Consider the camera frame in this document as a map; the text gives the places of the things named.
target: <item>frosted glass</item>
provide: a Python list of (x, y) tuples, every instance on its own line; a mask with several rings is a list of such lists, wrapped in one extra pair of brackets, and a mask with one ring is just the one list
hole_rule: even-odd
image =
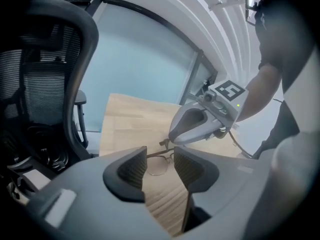
[(99, 43), (80, 89), (86, 129), (100, 131), (110, 93), (179, 103), (195, 52), (160, 23), (108, 4), (98, 23)]

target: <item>curved ceiling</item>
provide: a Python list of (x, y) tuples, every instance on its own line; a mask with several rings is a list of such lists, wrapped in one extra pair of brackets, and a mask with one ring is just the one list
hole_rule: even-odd
[(228, 0), (125, 0), (142, 6), (187, 35), (219, 72), (218, 79), (248, 82), (251, 44), (243, 6), (209, 11)]

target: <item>desk surface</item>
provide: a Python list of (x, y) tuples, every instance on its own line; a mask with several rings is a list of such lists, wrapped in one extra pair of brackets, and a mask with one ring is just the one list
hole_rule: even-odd
[[(176, 104), (111, 94), (104, 114), (99, 155), (141, 146), (147, 146), (148, 154), (164, 150), (159, 142), (168, 137), (172, 118), (179, 107)], [(232, 130), (232, 133), (237, 138), (235, 131)], [(228, 157), (236, 157), (241, 152), (229, 135), (223, 139), (198, 141), (187, 147)], [(170, 164), (164, 175), (151, 176), (146, 173), (142, 190), (145, 204), (153, 217), (172, 236), (179, 234), (188, 193), (174, 165)]]

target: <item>black chair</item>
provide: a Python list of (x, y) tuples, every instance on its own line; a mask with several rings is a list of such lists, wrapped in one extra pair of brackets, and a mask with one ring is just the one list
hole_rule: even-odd
[[(31, 0), (21, 22), (0, 50), (0, 163), (15, 184), (28, 185), (26, 172), (52, 179), (92, 157), (73, 113), (76, 104), (83, 115), (85, 97), (76, 96), (99, 33), (92, 17), (66, 0)], [(79, 123), (84, 129), (83, 118)]]

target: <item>button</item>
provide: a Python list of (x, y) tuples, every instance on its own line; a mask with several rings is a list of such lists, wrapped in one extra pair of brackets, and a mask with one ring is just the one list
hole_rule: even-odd
[(210, 95), (210, 94), (206, 94), (205, 96), (204, 96), (204, 100), (206, 101), (206, 102), (210, 102), (210, 101), (212, 101), (212, 96)]
[(218, 110), (222, 110), (224, 108), (224, 105), (219, 101), (214, 101), (214, 102), (212, 102), (212, 104)]

